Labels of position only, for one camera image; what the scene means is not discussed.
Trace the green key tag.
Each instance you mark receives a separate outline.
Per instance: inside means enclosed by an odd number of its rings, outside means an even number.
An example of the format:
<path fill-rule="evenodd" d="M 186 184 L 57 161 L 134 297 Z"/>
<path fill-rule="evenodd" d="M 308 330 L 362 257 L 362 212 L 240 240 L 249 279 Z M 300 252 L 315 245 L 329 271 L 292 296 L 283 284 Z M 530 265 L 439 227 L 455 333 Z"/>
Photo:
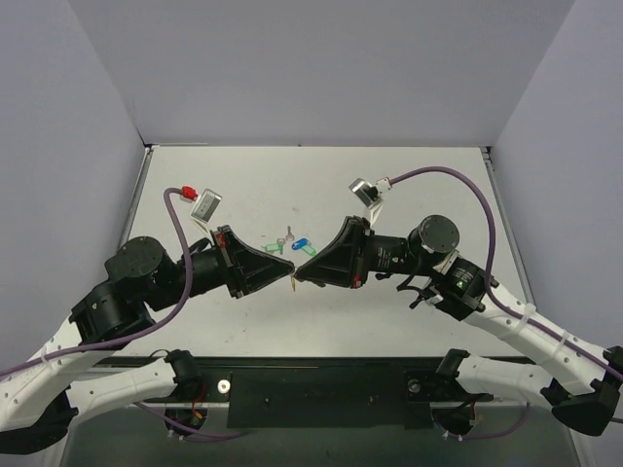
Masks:
<path fill-rule="evenodd" d="M 283 246 L 278 243 L 270 243 L 263 246 L 263 249 L 266 253 L 269 254 L 283 254 Z"/>
<path fill-rule="evenodd" d="M 303 246 L 301 250 L 305 252 L 307 255 L 309 255 L 310 257 L 313 257 L 316 255 L 316 250 L 309 244 Z"/>

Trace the blue key tag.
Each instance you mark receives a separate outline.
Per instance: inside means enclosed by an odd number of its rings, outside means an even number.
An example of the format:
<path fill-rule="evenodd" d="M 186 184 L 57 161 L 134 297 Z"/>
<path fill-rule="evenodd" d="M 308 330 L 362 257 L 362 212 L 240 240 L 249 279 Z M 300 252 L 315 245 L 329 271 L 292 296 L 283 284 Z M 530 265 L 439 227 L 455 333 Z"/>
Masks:
<path fill-rule="evenodd" d="M 292 250 L 301 250 L 302 248 L 304 248 L 305 246 L 307 246 L 309 244 L 309 241 L 306 238 L 299 238 L 297 240 L 295 240 L 292 245 L 291 245 L 291 249 Z"/>

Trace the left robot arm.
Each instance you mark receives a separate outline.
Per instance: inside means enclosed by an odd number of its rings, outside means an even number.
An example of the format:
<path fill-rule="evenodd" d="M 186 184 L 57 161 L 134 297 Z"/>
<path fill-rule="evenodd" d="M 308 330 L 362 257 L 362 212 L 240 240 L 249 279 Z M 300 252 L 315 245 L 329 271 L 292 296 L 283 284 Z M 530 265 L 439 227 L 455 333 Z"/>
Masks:
<path fill-rule="evenodd" d="M 147 399 L 198 399 L 204 382 L 188 350 L 146 366 L 83 380 L 95 364 L 156 331 L 151 314 L 178 312 L 219 287 L 239 299 L 292 274 L 292 262 L 243 243 L 224 226 L 173 261 L 153 237 L 128 241 L 105 263 L 108 277 L 79 301 L 39 354 L 1 374 L 1 450 L 26 454 L 62 439 L 82 421 Z"/>

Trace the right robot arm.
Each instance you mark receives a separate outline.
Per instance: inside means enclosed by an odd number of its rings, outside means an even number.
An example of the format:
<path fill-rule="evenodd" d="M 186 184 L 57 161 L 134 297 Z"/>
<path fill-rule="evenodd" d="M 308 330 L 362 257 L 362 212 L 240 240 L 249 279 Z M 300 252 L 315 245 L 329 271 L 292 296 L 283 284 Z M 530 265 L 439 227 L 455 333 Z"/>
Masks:
<path fill-rule="evenodd" d="M 369 275 L 403 276 L 396 289 L 416 292 L 411 308 L 430 305 L 529 360 L 516 364 L 451 349 L 434 376 L 441 395 L 510 399 L 546 409 L 581 434 L 602 435 L 621 400 L 621 347 L 603 348 L 555 325 L 463 258 L 458 241 L 457 226 L 440 215 L 424 218 L 406 237 L 379 235 L 367 220 L 348 216 L 337 236 L 294 277 L 319 287 L 358 289 Z"/>

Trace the green key tag left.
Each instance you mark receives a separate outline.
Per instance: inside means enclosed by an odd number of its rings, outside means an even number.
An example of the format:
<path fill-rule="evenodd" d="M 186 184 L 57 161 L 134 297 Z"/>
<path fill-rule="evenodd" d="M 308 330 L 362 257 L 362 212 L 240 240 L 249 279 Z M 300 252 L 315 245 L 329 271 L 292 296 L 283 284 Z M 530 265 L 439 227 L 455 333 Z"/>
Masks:
<path fill-rule="evenodd" d="M 269 254 L 283 254 L 283 246 L 278 243 L 270 243 L 263 246 L 263 249 L 266 253 Z"/>

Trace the green key tag right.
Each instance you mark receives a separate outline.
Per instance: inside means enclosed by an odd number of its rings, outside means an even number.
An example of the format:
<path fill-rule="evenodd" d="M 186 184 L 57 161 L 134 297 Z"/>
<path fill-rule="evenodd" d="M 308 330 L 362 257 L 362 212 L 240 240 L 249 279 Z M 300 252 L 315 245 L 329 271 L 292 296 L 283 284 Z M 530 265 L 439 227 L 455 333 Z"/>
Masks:
<path fill-rule="evenodd" d="M 305 252 L 307 255 L 309 255 L 310 257 L 313 257 L 316 255 L 316 250 L 309 244 L 303 246 L 301 250 Z"/>

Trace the silver key upper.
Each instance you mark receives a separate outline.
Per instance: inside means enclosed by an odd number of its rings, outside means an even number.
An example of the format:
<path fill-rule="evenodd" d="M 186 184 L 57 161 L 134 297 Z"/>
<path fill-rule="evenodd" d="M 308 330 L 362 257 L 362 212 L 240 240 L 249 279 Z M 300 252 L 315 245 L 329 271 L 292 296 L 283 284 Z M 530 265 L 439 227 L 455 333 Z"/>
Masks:
<path fill-rule="evenodd" d="M 292 233 L 290 226 L 287 227 L 287 233 L 286 233 L 285 239 L 288 242 L 293 242 L 295 240 L 295 235 Z"/>

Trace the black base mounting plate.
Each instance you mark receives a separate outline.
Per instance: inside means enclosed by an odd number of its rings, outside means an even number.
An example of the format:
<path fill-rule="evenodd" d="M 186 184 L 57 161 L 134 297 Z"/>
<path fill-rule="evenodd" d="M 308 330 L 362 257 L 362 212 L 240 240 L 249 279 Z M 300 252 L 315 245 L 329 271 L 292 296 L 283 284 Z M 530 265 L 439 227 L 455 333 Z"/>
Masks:
<path fill-rule="evenodd" d="M 438 357 L 199 357 L 204 401 L 231 428 L 428 428 L 433 404 L 473 398 L 437 374 Z"/>

